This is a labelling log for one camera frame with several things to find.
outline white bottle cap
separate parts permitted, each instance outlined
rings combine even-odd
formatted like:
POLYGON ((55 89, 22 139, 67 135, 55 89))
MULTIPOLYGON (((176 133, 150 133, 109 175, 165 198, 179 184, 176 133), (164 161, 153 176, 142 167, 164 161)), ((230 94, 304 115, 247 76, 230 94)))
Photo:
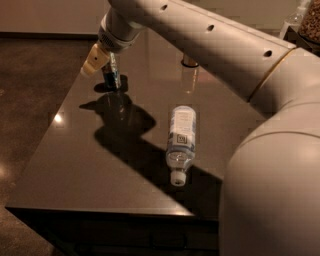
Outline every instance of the white bottle cap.
POLYGON ((182 187, 186 184, 187 175, 181 171, 171 172, 171 184, 176 187, 182 187))

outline clear plastic bottle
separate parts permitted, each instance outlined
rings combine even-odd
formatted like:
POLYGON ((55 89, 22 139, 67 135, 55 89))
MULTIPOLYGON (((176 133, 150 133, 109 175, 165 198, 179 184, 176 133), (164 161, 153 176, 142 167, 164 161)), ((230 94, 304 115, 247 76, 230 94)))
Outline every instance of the clear plastic bottle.
POLYGON ((296 11, 285 18, 279 34, 280 39, 284 39, 289 26, 299 28, 310 1, 311 0, 301 0, 296 11))
POLYGON ((195 157, 196 112, 188 106, 176 107, 171 116, 166 152, 171 184, 184 186, 195 157))

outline table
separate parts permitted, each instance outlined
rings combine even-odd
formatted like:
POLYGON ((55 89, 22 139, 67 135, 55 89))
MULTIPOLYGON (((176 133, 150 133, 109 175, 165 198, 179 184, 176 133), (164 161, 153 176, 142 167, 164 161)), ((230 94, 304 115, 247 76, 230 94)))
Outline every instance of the table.
POLYGON ((117 56, 120 91, 104 92, 101 72, 79 75, 6 208, 67 255, 218 255, 227 163, 264 118, 181 59, 146 30, 117 56), (178 105, 197 113, 182 188, 170 185, 165 163, 178 105))

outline bottle label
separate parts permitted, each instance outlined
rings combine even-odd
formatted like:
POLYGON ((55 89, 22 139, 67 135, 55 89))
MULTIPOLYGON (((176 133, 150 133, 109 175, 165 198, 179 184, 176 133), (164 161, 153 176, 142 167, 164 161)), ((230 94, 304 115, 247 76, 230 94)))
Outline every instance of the bottle label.
POLYGON ((170 139, 172 146, 184 146, 194 151, 196 116, 195 112, 187 107, 175 109, 170 125, 170 139))

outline floor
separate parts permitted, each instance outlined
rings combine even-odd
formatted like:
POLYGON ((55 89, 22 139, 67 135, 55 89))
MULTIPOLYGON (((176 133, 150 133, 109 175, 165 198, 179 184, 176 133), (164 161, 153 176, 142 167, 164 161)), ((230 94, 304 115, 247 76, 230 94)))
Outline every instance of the floor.
POLYGON ((62 256, 4 208, 93 41, 0 38, 0 256, 62 256))

